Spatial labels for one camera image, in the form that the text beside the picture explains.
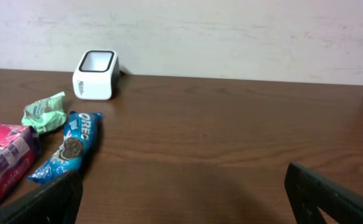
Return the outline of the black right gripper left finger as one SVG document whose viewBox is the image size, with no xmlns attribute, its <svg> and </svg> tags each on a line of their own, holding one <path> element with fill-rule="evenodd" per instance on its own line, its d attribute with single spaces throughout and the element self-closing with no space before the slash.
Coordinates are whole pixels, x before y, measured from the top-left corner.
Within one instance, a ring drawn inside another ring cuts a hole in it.
<svg viewBox="0 0 363 224">
<path fill-rule="evenodd" d="M 70 170 L 0 208 L 0 224 L 75 223 L 82 194 L 81 177 Z"/>
</svg>

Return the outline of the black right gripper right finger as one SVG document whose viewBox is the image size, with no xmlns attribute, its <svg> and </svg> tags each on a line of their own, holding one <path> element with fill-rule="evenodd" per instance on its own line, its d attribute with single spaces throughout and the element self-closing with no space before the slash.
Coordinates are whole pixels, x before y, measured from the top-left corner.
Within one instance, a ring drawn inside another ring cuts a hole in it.
<svg viewBox="0 0 363 224">
<path fill-rule="evenodd" d="M 363 223 L 363 196 L 306 167 L 289 164 L 284 186 L 298 224 L 326 223 L 321 211 L 338 223 Z"/>
</svg>

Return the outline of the blue oreo cookie pack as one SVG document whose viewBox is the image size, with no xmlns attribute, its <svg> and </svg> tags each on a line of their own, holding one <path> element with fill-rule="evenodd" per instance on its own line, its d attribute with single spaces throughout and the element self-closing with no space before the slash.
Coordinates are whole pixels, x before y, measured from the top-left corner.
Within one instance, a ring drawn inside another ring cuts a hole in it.
<svg viewBox="0 0 363 224">
<path fill-rule="evenodd" d="M 101 119 L 101 113 L 71 111 L 64 126 L 62 144 L 27 179 L 45 184 L 70 170 L 79 170 L 87 153 L 95 147 Z"/>
</svg>

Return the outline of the red purple pad package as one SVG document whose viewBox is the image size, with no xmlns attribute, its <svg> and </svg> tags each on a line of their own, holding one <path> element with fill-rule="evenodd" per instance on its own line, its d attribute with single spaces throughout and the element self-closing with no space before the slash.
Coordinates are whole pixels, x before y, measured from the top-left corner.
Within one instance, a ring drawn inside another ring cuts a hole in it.
<svg viewBox="0 0 363 224">
<path fill-rule="evenodd" d="M 39 135 L 33 127 L 0 124 L 0 203 L 39 155 Z"/>
</svg>

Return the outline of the green wipes packet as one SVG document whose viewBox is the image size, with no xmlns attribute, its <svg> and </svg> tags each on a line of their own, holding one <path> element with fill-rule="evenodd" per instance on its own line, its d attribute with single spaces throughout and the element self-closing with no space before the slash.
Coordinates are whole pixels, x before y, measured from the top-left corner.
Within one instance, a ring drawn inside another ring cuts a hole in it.
<svg viewBox="0 0 363 224">
<path fill-rule="evenodd" d="M 25 106 L 22 125 L 32 126 L 39 134 L 56 130 L 67 120 L 63 107 L 64 98 L 65 93 L 62 91 Z"/>
</svg>

